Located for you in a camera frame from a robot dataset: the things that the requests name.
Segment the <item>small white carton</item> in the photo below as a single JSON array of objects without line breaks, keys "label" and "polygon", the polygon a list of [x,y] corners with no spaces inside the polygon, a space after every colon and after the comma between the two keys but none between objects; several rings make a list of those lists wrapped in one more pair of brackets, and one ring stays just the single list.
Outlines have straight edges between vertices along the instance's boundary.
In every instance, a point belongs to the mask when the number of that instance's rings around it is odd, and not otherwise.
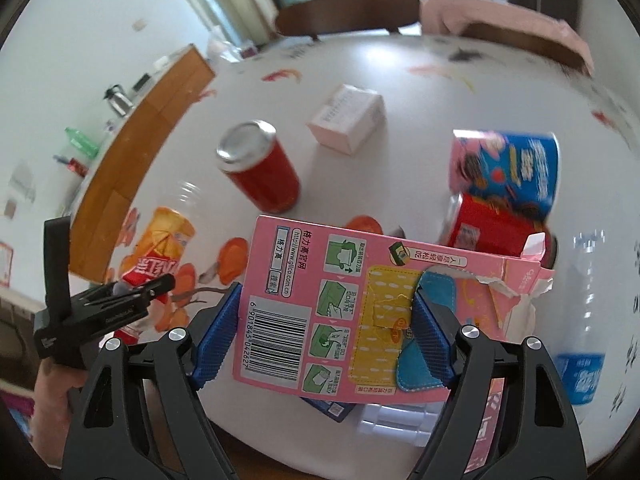
[{"label": "small white carton", "polygon": [[382,95],[340,85],[306,125],[320,144],[353,155],[384,119]]}]

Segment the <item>silver kettle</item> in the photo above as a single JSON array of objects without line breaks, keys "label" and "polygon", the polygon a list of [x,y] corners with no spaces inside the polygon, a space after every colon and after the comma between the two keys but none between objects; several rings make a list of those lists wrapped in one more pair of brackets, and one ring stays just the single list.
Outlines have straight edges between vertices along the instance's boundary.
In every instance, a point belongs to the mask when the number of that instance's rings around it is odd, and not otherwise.
[{"label": "silver kettle", "polygon": [[109,106],[120,117],[126,117],[129,111],[133,108],[131,99],[125,94],[124,88],[121,85],[114,85],[108,88],[104,93],[104,98],[107,99]]}]

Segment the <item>white table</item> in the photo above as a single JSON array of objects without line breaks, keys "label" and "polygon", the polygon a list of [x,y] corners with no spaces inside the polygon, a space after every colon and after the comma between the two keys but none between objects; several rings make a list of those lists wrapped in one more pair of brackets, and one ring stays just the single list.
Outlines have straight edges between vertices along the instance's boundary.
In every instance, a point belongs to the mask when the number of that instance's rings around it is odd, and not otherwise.
[{"label": "white table", "polygon": [[[459,48],[483,56],[448,61]],[[208,221],[196,226],[198,233],[182,262],[204,272],[227,239],[251,237],[258,211],[214,166],[221,134],[242,121],[262,119],[278,131],[302,182],[300,202],[287,214],[290,218],[343,225],[368,214],[385,231],[400,225],[408,238],[426,242],[437,240],[446,213],[454,128],[553,131],[562,153],[562,177],[548,224],[558,236],[559,256],[554,290],[536,302],[536,331],[551,351],[558,348],[554,320],[562,310],[572,238],[581,231],[604,229],[609,286],[596,297],[596,309],[614,317],[614,323],[582,437],[588,462],[609,452],[640,407],[640,365],[626,365],[632,339],[640,336],[640,313],[633,312],[634,297],[640,293],[638,119],[590,80],[495,44],[361,36],[296,52],[300,56],[273,50],[228,67],[212,82],[209,89],[217,96],[191,107],[140,187],[134,201],[142,214],[138,236],[153,209],[162,205],[162,189],[185,180],[203,190],[210,211]],[[408,70],[416,66],[438,68]],[[283,68],[298,70],[302,80],[261,81]],[[305,126],[340,83],[375,89],[386,105],[386,130],[376,132],[352,157],[319,146]],[[599,122],[592,111],[604,112],[620,130]],[[113,267],[129,249],[116,249]],[[219,297],[201,293],[198,298],[216,303]],[[200,306],[188,306],[189,312]],[[200,399],[215,423],[255,449],[331,479],[402,479],[420,454],[407,444],[357,433],[358,410],[336,424],[296,397],[234,382],[229,357]],[[623,390],[623,402],[611,411]]]}]

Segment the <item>pink cloth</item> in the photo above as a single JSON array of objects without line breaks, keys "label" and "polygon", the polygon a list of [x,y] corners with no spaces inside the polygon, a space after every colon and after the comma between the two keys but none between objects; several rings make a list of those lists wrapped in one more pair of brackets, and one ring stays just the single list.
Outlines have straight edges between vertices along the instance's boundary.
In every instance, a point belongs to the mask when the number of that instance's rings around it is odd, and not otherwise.
[{"label": "pink cloth", "polygon": [[423,0],[420,6],[423,34],[459,36],[471,23],[523,32],[562,44],[576,52],[593,74],[589,45],[567,24],[533,10],[493,0]]}]

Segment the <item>brown chair back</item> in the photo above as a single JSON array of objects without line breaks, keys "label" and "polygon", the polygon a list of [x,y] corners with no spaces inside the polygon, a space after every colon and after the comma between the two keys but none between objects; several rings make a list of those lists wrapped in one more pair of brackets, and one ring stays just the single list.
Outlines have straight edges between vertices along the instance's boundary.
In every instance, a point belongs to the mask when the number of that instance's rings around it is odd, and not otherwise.
[{"label": "brown chair back", "polygon": [[527,50],[538,56],[548,57],[583,74],[588,74],[584,59],[580,54],[547,38],[532,36],[517,30],[495,27],[487,23],[470,23],[460,36]]},{"label": "brown chair back", "polygon": [[309,0],[282,9],[275,20],[283,36],[337,34],[356,30],[413,25],[420,19],[420,0]]}]

